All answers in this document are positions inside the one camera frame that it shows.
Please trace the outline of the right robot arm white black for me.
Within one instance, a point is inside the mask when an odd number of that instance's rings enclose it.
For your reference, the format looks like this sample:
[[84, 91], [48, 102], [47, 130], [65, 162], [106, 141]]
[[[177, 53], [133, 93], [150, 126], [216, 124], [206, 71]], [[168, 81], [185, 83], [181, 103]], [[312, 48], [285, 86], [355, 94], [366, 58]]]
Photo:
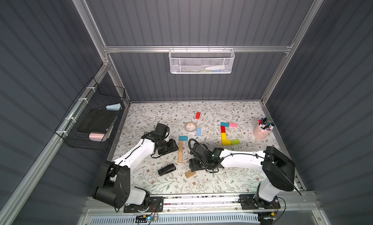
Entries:
[[215, 174], [225, 168], [263, 172], [265, 178], [259, 183], [255, 195], [246, 200], [253, 208], [275, 206], [280, 192], [298, 191], [294, 185], [295, 163], [273, 146], [258, 152], [240, 152], [223, 148], [209, 150], [205, 144], [190, 139], [188, 148], [193, 156], [193, 159], [189, 160], [189, 168], [193, 172], [205, 170]]

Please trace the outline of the yellow block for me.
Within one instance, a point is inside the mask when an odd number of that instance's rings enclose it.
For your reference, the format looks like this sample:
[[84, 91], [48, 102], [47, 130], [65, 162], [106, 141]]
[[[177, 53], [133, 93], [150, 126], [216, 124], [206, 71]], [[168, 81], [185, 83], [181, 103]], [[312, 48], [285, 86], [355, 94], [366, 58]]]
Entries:
[[227, 145], [231, 145], [232, 144], [232, 141], [231, 140], [223, 140], [222, 141], [222, 145], [223, 146], [227, 146]]
[[226, 133], [221, 133], [221, 139], [222, 139], [222, 140], [227, 140]]

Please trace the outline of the light wooden block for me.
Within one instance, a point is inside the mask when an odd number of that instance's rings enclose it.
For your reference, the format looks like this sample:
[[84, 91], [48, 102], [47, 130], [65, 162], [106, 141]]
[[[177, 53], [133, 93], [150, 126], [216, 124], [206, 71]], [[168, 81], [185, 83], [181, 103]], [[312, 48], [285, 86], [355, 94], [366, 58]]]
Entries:
[[182, 140], [179, 141], [179, 151], [183, 151], [184, 149], [184, 142]]

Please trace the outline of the lime green block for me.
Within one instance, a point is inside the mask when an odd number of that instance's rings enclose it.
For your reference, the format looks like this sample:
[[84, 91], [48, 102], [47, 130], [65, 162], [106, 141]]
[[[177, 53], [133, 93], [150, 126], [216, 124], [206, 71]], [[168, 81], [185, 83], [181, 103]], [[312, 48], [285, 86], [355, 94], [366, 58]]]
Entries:
[[235, 139], [235, 140], [231, 140], [231, 144], [232, 145], [237, 145], [237, 144], [240, 144], [240, 140], [239, 139]]

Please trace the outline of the light wooden block slanted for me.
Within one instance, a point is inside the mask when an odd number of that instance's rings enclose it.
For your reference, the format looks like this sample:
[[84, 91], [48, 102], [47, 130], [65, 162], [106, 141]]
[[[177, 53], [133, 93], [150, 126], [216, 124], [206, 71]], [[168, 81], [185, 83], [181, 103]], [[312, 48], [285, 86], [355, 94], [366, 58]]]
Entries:
[[183, 151], [178, 151], [178, 163], [183, 163]]

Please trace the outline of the teal block small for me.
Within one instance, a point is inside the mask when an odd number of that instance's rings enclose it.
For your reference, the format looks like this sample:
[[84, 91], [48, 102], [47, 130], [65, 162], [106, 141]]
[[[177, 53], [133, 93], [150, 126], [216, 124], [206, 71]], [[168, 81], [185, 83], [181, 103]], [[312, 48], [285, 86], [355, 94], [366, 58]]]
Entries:
[[229, 127], [229, 126], [230, 126], [229, 123], [225, 123], [225, 122], [221, 122], [220, 125], [221, 125], [221, 126], [224, 126], [224, 127]]

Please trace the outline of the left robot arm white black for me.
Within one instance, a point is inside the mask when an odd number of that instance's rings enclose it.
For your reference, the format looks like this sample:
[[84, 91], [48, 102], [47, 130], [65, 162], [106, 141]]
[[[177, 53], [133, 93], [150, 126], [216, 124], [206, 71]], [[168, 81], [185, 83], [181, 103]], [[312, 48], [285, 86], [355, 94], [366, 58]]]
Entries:
[[131, 173], [152, 154], [163, 156], [179, 150], [176, 141], [168, 139], [169, 134], [170, 128], [158, 123], [155, 130], [144, 133], [129, 152], [113, 161], [103, 162], [93, 186], [92, 198], [115, 209], [125, 205], [147, 209], [150, 193], [131, 186]]

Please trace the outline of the pink block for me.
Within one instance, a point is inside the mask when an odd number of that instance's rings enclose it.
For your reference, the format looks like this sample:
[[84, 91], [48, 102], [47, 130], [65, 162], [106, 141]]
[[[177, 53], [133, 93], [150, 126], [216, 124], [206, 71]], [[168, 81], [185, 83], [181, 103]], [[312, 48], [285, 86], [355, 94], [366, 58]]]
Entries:
[[237, 128], [237, 127], [238, 127], [238, 124], [236, 124], [236, 123], [229, 123], [229, 127]]

